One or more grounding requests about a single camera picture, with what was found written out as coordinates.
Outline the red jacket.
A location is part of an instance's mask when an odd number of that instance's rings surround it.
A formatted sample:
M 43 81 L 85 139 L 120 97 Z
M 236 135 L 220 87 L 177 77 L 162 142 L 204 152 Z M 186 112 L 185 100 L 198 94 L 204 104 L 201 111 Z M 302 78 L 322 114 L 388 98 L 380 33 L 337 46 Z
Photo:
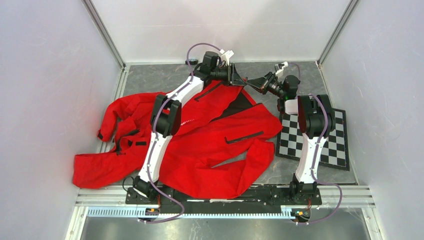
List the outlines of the red jacket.
M 118 98 L 106 109 L 98 138 L 114 139 L 103 153 L 77 154 L 72 183 L 98 189 L 140 170 L 151 140 L 155 92 Z M 240 86 L 214 80 L 182 108 L 181 125 L 169 142 L 159 180 L 198 199 L 232 199 L 244 193 L 274 159 L 271 138 L 280 120 Z

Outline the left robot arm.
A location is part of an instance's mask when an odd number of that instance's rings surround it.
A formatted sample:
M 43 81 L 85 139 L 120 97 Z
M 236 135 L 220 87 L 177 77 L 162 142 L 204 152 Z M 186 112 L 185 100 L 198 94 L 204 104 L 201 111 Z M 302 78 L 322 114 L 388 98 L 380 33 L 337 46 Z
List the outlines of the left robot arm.
M 235 86 L 244 84 L 235 65 L 230 62 L 233 55 L 232 50 L 221 49 L 218 53 L 207 51 L 199 67 L 193 69 L 180 86 L 155 98 L 150 119 L 150 144 L 143 166 L 133 180 L 133 189 L 145 204 L 151 204 L 157 198 L 158 191 L 154 185 L 159 179 L 168 144 L 180 129 L 185 104 L 204 90 L 211 80 L 220 80 Z

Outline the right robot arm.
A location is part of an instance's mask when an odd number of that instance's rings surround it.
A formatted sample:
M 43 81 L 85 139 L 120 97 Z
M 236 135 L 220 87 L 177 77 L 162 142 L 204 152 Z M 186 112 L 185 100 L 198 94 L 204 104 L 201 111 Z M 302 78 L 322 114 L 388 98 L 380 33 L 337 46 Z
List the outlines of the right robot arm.
M 335 111 L 327 94 L 298 95 L 300 80 L 288 75 L 280 82 L 275 73 L 249 79 L 246 84 L 261 94 L 270 92 L 283 103 L 280 107 L 287 115 L 296 115 L 302 133 L 302 149 L 298 167 L 288 188 L 289 199 L 302 204 L 318 193 L 317 169 L 321 152 L 329 135 L 336 128 Z

